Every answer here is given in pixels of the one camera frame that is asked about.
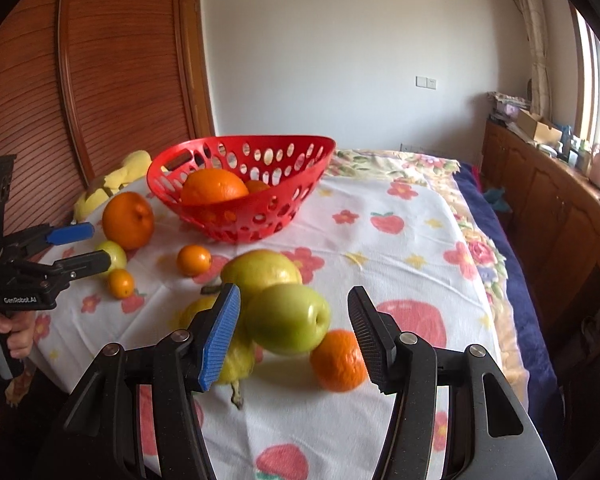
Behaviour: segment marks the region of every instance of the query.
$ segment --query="green apple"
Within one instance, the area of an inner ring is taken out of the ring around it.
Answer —
[[[105,251],[111,258],[109,269],[101,273],[101,276],[108,276],[113,269],[125,269],[126,253],[117,243],[107,240],[96,247],[96,251]]]
[[[331,323],[329,303],[308,286],[280,283],[267,287],[249,303],[247,332],[265,350],[280,355],[310,352]]]
[[[235,257],[220,273],[223,283],[233,283],[240,289],[240,314],[251,299],[268,286],[277,283],[302,283],[296,265],[284,254],[256,249]]]

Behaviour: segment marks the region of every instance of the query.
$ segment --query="wall socket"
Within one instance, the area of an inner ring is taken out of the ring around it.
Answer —
[[[416,86],[418,88],[429,88],[431,90],[435,90],[437,86],[437,81],[435,79],[419,75],[416,76]]]

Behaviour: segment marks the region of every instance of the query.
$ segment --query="screw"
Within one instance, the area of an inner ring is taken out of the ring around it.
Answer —
[[[120,345],[118,343],[109,343],[102,349],[102,353],[109,357],[117,354],[118,352],[120,352]]]
[[[183,329],[176,330],[175,332],[171,333],[171,339],[177,343],[182,343],[183,341],[189,339],[189,331]]]
[[[475,357],[484,357],[485,355],[487,355],[487,351],[484,349],[483,346],[480,345],[469,346],[469,352],[471,352],[471,355]]]
[[[415,345],[418,342],[418,336],[413,332],[402,332],[400,334],[400,341],[405,345]]]

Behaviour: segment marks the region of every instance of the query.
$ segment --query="white wall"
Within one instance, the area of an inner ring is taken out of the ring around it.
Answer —
[[[512,0],[203,0],[203,12],[219,134],[402,142],[476,162],[484,93],[524,95],[530,77]]]
[[[576,35],[568,0],[542,0],[548,35],[548,69],[552,119],[575,125],[578,103]]]

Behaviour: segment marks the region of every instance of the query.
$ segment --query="fruit basket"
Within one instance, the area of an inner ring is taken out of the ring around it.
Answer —
[[[231,244],[255,242],[285,228],[327,168],[335,142],[317,136],[228,136],[188,140],[154,158],[149,189],[180,218],[210,238]],[[187,175],[223,168],[269,189],[235,200],[186,206],[180,191]]]

